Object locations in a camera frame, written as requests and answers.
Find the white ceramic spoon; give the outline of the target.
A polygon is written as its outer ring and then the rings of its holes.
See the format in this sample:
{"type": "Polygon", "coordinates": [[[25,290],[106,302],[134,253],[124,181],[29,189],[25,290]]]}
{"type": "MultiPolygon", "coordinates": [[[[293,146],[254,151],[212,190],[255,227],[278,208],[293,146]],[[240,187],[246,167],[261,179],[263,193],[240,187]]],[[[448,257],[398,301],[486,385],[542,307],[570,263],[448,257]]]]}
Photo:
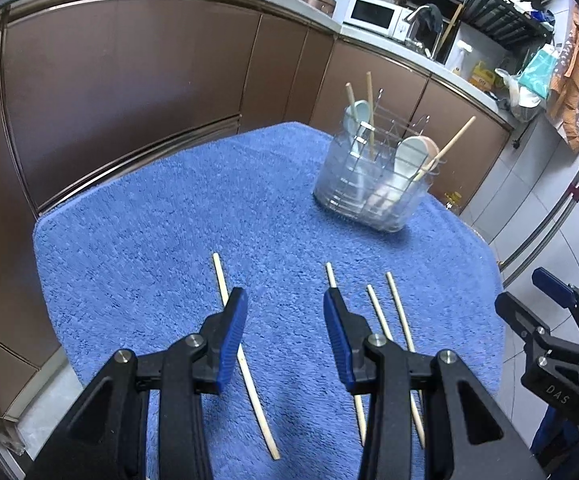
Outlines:
{"type": "Polygon", "coordinates": [[[401,141],[393,161],[391,186],[393,191],[404,193],[412,179],[419,173],[428,158],[427,144],[419,136],[410,136],[401,141]]]}

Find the light blue ceramic spoon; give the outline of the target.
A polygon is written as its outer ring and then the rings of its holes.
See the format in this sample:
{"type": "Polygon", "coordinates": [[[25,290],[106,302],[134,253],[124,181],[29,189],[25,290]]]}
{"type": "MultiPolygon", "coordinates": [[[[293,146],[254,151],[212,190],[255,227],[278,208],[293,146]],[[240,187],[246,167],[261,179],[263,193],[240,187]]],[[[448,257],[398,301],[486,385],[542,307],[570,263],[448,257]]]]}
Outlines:
{"type": "Polygon", "coordinates": [[[364,136],[364,124],[370,123],[370,103],[367,100],[355,101],[345,108],[343,128],[350,141],[354,141],[357,136],[364,136]]]}

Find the brown kitchen cabinets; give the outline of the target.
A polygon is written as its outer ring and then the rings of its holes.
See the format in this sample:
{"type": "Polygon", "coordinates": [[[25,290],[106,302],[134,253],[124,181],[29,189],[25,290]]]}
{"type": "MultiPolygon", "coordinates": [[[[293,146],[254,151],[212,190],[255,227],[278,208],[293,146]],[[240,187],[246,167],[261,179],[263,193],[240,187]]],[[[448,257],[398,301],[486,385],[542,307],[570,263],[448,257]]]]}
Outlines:
{"type": "Polygon", "coordinates": [[[35,270],[35,219],[116,162],[278,122],[336,125],[344,83],[427,134],[473,128],[436,195],[471,198],[512,130],[442,66],[361,30],[244,0],[66,0],[0,11],[0,417],[54,356],[35,270]]]}

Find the chrome kitchen faucet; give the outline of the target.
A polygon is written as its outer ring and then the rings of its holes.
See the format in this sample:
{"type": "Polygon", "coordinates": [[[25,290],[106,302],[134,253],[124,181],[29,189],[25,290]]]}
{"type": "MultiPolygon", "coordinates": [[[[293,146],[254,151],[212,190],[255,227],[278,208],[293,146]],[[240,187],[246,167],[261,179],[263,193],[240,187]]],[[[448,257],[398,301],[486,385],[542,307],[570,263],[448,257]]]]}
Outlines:
{"type": "Polygon", "coordinates": [[[431,58],[443,30],[442,14],[434,3],[424,4],[411,12],[407,23],[404,44],[420,55],[431,58]]]}

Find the blue towel mat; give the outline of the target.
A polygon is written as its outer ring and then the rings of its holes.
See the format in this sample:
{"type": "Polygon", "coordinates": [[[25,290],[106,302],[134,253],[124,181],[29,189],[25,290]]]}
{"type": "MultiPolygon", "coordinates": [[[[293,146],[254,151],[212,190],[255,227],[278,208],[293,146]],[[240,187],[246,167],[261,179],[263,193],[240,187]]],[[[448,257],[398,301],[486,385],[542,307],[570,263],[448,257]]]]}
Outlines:
{"type": "Polygon", "coordinates": [[[242,378],[205,396],[219,479],[352,479],[362,453],[323,316],[325,263],[348,308],[373,320],[396,289],[418,352],[450,348],[490,391],[500,387],[501,278],[490,247],[433,196],[404,228],[381,233],[312,194],[329,137],[286,122],[196,146],[93,188],[33,232],[57,338],[81,382],[112,352],[166,349],[220,309],[216,268],[246,290],[242,346],[280,450],[273,460],[242,378]]]}

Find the teal plastic bag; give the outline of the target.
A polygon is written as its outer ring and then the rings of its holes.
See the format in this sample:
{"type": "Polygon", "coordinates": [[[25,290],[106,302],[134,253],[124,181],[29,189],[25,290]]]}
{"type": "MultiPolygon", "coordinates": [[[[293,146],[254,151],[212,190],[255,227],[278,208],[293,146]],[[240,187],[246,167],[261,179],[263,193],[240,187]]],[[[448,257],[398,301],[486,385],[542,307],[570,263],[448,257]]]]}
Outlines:
{"type": "Polygon", "coordinates": [[[549,97],[550,82],[558,60],[559,50],[551,44],[545,44],[523,69],[518,83],[546,100],[549,97]]]}

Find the yellow detergent bag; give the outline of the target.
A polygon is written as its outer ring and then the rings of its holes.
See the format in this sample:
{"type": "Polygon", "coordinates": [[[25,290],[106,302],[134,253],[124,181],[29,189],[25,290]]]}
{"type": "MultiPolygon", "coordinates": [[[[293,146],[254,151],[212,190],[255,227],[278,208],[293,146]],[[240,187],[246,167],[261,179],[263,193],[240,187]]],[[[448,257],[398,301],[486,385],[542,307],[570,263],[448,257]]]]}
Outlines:
{"type": "Polygon", "coordinates": [[[479,90],[489,92],[495,88],[495,78],[497,78],[495,72],[489,70],[485,62],[478,61],[468,81],[479,90]]]}

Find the white microwave oven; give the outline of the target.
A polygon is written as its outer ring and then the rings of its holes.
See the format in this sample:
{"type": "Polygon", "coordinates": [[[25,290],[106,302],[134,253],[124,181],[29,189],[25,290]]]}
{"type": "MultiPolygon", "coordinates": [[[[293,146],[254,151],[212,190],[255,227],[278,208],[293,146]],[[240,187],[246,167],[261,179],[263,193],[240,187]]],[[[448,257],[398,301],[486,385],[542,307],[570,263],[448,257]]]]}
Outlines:
{"type": "Polygon", "coordinates": [[[383,0],[350,0],[343,23],[403,42],[410,24],[411,10],[383,0]]]}

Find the maroon handled umbrella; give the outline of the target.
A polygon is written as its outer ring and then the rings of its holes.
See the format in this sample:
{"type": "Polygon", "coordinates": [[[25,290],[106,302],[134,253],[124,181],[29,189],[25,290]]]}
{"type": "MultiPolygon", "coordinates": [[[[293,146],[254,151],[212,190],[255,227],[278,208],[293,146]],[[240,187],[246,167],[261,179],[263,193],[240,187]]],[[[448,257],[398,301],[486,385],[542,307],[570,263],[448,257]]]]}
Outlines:
{"type": "Polygon", "coordinates": [[[506,259],[499,262],[499,271],[504,273],[521,256],[524,256],[521,262],[503,280],[504,288],[512,285],[539,257],[541,252],[547,248],[547,245],[551,243],[551,240],[553,240],[578,204],[579,168],[555,205],[547,212],[547,215],[506,259]]]}

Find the black wall dish rack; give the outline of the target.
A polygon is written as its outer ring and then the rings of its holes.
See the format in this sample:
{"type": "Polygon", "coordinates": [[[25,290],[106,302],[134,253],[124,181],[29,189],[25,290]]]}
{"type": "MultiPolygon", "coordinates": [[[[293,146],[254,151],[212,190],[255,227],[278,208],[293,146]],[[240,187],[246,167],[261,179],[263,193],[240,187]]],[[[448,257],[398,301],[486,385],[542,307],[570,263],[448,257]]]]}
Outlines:
{"type": "Polygon", "coordinates": [[[532,41],[550,42],[555,18],[547,10],[552,0],[465,0],[462,20],[506,50],[532,41]]]}

